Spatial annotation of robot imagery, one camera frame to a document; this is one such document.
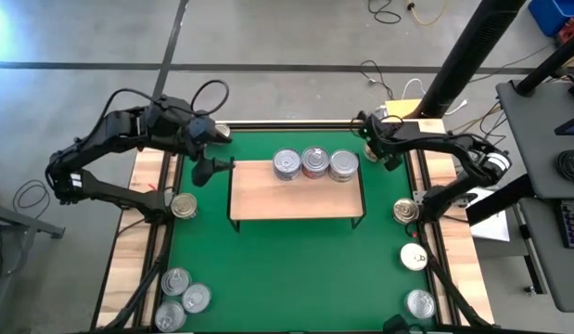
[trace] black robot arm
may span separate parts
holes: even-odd
[[[493,186],[511,167],[505,152],[477,135],[430,134],[400,122],[382,122],[375,115],[360,112],[359,135],[367,140],[371,151],[384,159],[387,170],[402,163],[402,154],[413,149],[450,153],[457,158],[464,173],[447,186],[434,186],[423,197],[421,218],[435,222],[453,201],[475,186]]]
[[[122,91],[135,92],[122,89],[112,97]],[[71,146],[52,154],[45,178],[61,204],[99,199],[122,208],[136,208],[148,223],[169,213],[162,192],[141,193],[114,186],[98,181],[84,169],[108,153],[154,148],[185,155],[197,161],[192,171],[195,186],[204,186],[214,173],[232,168],[228,162],[205,157],[207,144],[231,142],[231,138],[216,130],[214,120],[209,117],[211,112],[193,111],[192,106],[180,98],[147,98],[151,100],[148,106],[103,114],[87,137],[75,138]]]

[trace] wooden shelf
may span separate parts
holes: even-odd
[[[360,172],[349,182],[336,182],[327,174],[319,179],[300,174],[283,181],[274,175],[272,161],[234,163],[229,181],[231,221],[364,216]]]

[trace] tin can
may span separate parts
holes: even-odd
[[[191,280],[190,273],[184,268],[172,268],[163,274],[160,288],[168,296],[179,296],[184,293]]]
[[[364,143],[363,154],[371,162],[377,162],[379,160],[377,155],[375,153],[373,153],[373,151],[369,147],[369,144],[367,144],[367,143]]]
[[[177,194],[177,196],[172,199],[171,207],[175,217],[190,219],[196,217],[198,202],[192,194]]]
[[[339,149],[330,157],[330,177],[334,181],[347,182],[352,179],[359,168],[359,159],[356,154]]]
[[[188,313],[204,311],[210,303],[210,289],[202,283],[194,283],[184,292],[182,305]]]
[[[301,155],[302,171],[309,178],[320,178],[327,173],[330,156],[319,147],[306,148]]]
[[[216,129],[216,131],[221,133],[221,135],[224,135],[227,138],[231,136],[231,128],[227,124],[216,123],[214,124],[214,128]]]
[[[419,244],[407,243],[400,250],[400,260],[410,270],[423,270],[427,266],[427,251]]]
[[[290,181],[301,171],[301,156],[292,148],[281,148],[273,156],[274,174],[283,181]]]
[[[155,325],[161,332],[171,333],[184,325],[185,318],[181,303],[163,302],[155,313]]]
[[[420,210],[415,201],[411,199],[398,199],[394,203],[393,215],[396,222],[407,225],[418,219]]]
[[[417,319],[428,319],[435,314],[435,300],[430,293],[414,289],[406,295],[404,300],[406,310]]]

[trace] black pole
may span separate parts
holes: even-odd
[[[540,66],[522,80],[516,87],[516,92],[521,96],[529,96],[533,90],[544,79],[548,78],[569,59],[574,57],[574,36],[569,38],[566,43],[561,45],[556,51],[547,58]]]
[[[441,118],[494,46],[525,0],[483,0],[409,118]]]

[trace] green mat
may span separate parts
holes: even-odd
[[[404,311],[405,295],[427,289],[427,281],[425,272],[400,263],[401,247],[413,241],[391,218],[394,201],[411,195],[403,166],[387,172],[368,161],[364,142],[350,132],[244,132],[233,138],[229,146],[209,146],[208,156],[270,160],[283,146],[301,152],[312,145],[359,153],[367,215],[356,230],[349,219],[242,222],[238,234],[226,216],[229,173],[197,188],[186,160],[181,192],[196,196],[198,216],[176,221],[169,266],[187,269],[210,287],[212,299],[206,311],[188,315],[180,331],[380,330],[395,314],[430,326]]]

